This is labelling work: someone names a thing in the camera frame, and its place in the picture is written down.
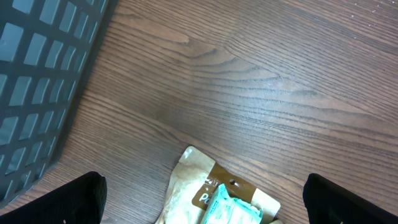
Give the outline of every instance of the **gray plastic basket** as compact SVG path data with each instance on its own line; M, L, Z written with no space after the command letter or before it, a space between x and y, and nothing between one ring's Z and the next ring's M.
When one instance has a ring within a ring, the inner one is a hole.
M0 0L0 208L59 160L116 4Z

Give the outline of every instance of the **wooden surface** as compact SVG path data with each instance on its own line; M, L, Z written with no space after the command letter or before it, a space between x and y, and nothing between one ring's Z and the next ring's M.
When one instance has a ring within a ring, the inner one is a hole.
M58 165L2 213L90 171L103 223L153 223L194 145L308 223L316 172L398 215L398 4L120 0Z

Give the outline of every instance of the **beige package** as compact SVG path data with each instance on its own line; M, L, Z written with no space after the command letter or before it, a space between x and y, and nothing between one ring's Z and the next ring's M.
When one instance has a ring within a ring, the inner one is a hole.
M231 197L261 209L264 213L261 224L273 221L280 208L278 201L190 146L172 172L164 208L155 224L199 224L212 193L220 184L225 184Z

